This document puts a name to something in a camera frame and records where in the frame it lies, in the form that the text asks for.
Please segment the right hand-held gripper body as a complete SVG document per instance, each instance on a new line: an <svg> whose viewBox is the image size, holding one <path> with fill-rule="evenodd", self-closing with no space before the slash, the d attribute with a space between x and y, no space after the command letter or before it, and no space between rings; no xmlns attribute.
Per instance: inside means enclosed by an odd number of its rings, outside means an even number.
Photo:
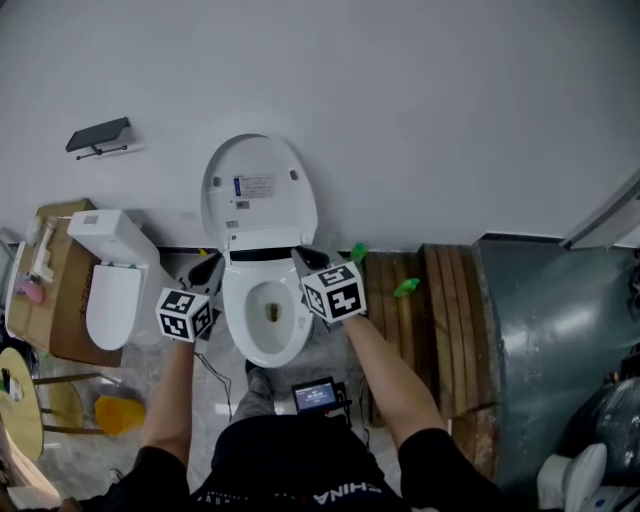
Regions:
<svg viewBox="0 0 640 512"><path fill-rule="evenodd" d="M364 283L353 262L301 278L308 309L327 324L367 313Z"/></svg>

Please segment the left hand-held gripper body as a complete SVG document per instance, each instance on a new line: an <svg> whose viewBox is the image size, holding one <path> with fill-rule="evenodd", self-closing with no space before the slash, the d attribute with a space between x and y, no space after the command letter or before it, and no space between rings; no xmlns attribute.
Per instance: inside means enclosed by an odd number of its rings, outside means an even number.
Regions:
<svg viewBox="0 0 640 512"><path fill-rule="evenodd" d="M162 289L155 308L161 335L189 343L213 327L220 314L209 295L168 287Z"/></svg>

